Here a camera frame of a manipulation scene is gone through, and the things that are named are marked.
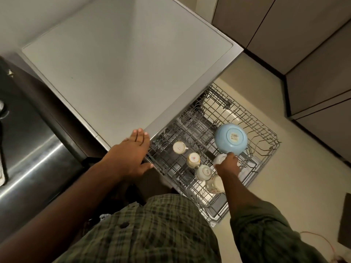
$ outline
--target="dishwasher rack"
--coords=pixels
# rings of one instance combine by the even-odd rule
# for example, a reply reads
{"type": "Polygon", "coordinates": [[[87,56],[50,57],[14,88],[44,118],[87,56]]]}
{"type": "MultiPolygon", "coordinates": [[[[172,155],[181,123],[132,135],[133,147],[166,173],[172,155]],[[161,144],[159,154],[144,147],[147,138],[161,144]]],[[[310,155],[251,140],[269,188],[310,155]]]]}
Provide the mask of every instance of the dishwasher rack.
{"type": "Polygon", "coordinates": [[[216,84],[210,85],[179,117],[163,129],[152,142],[146,159],[182,195],[191,198],[213,227],[228,212],[225,193],[211,194],[205,182],[195,178],[195,169],[186,164],[187,156],[197,152],[201,164],[213,170],[214,158],[220,154],[214,133],[225,123],[239,125],[248,136],[248,146],[238,158],[239,179],[248,186],[279,147],[277,135],[216,84]],[[189,148],[185,154],[173,151],[176,141],[189,148]]]}

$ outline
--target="dishwasher top panel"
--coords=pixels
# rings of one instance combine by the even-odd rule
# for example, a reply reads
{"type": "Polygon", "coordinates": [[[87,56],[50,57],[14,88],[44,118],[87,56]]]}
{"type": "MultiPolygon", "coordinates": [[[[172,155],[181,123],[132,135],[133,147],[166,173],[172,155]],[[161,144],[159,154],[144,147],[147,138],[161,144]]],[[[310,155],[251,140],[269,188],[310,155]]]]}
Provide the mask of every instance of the dishwasher top panel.
{"type": "Polygon", "coordinates": [[[108,149],[154,136],[242,51],[176,0],[93,0],[20,55],[108,149]]]}

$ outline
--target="shirt sleeve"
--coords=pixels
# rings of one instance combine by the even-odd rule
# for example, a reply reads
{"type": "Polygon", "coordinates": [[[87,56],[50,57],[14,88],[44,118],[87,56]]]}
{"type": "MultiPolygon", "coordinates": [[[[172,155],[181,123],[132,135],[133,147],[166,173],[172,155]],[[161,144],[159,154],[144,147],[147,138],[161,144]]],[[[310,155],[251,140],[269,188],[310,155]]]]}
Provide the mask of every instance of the shirt sleeve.
{"type": "Polygon", "coordinates": [[[269,202],[260,201],[239,209],[230,225],[243,263],[327,263],[317,249],[302,242],[300,234],[269,202]]]}

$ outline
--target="plaid shirt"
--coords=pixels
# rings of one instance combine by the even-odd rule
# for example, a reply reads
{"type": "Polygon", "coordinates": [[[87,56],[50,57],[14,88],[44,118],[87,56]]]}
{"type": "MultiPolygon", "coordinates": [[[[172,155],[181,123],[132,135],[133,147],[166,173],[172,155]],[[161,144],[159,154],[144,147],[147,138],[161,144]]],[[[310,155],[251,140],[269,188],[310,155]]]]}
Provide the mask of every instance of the plaid shirt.
{"type": "MultiPolygon", "coordinates": [[[[268,202],[231,220],[243,262],[326,262],[268,202]]],[[[217,238],[194,203],[161,195],[130,204],[94,226],[59,262],[220,262],[217,238]]]]}

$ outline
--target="cord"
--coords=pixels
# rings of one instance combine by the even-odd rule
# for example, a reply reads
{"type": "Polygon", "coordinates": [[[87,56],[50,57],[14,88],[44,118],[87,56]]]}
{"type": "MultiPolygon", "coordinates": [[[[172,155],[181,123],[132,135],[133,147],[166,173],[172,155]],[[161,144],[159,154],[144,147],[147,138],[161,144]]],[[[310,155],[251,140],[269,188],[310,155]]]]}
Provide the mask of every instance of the cord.
{"type": "Polygon", "coordinates": [[[317,236],[319,236],[319,237],[322,237],[324,240],[326,240],[327,242],[328,242],[328,244],[330,245],[330,247],[331,247],[331,250],[333,251],[333,259],[331,260],[331,263],[333,263],[333,262],[337,262],[336,261],[336,252],[335,252],[335,249],[334,249],[334,247],[333,247],[333,245],[328,241],[328,239],[327,238],[325,238],[323,235],[320,235],[320,234],[316,234],[316,233],[314,233],[314,232],[309,232],[309,231],[302,231],[302,232],[299,232],[299,234],[314,234],[314,235],[317,235],[317,236]]]}

